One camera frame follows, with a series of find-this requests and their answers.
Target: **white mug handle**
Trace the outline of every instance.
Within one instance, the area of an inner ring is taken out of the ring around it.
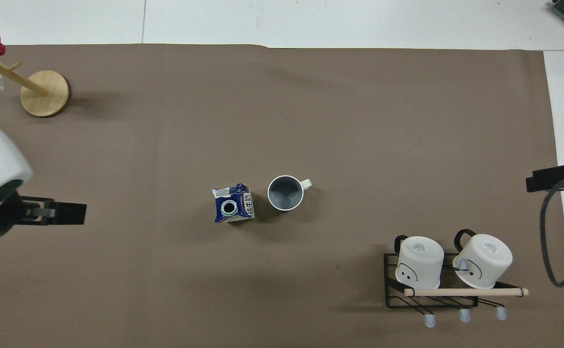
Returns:
[[[301,187],[304,189],[304,191],[307,190],[308,188],[312,187],[312,181],[310,179],[301,181]]]

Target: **wooden rod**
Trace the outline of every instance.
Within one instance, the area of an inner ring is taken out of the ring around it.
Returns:
[[[527,288],[506,289],[404,289],[404,296],[527,296]]]
[[[30,81],[29,79],[23,77],[19,73],[16,73],[15,71],[11,71],[8,66],[6,66],[5,64],[2,64],[1,62],[0,62],[0,74],[7,77],[8,79],[11,79],[11,80],[17,82],[18,84],[32,90],[33,92],[35,92],[39,95],[47,95],[47,93],[48,93],[47,89],[45,89],[42,86],[36,84],[35,82]]]
[[[15,64],[13,64],[12,66],[10,66],[9,70],[14,71],[15,69],[17,69],[21,65],[22,65],[22,62],[17,62]]]

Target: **white table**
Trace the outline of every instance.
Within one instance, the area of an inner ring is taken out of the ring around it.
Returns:
[[[4,44],[543,50],[556,153],[564,164],[564,22],[548,5],[540,0],[3,0],[0,32]],[[529,168],[529,174],[533,169],[540,168]]]

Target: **mug with smiley face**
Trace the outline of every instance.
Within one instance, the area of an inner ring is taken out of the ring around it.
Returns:
[[[397,281],[415,289],[436,289],[441,285],[443,247],[425,236],[399,235],[394,242],[398,256]]]
[[[463,248],[460,239],[465,234],[471,238]],[[459,251],[452,265],[458,269],[456,275],[476,289],[492,289],[513,260],[512,252],[505,243],[494,236],[477,234],[468,229],[458,231],[454,246]]]

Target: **black mug handle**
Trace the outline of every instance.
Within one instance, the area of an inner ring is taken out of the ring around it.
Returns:
[[[456,247],[456,250],[458,252],[461,252],[463,250],[463,246],[460,245],[460,238],[463,237],[463,234],[467,234],[469,236],[474,236],[477,233],[471,231],[470,229],[463,229],[458,231],[458,233],[456,233],[456,236],[454,237],[454,247]]]
[[[396,237],[396,240],[394,241],[394,252],[396,253],[397,256],[400,256],[400,244],[406,238],[408,238],[408,236],[405,235],[399,235]]]

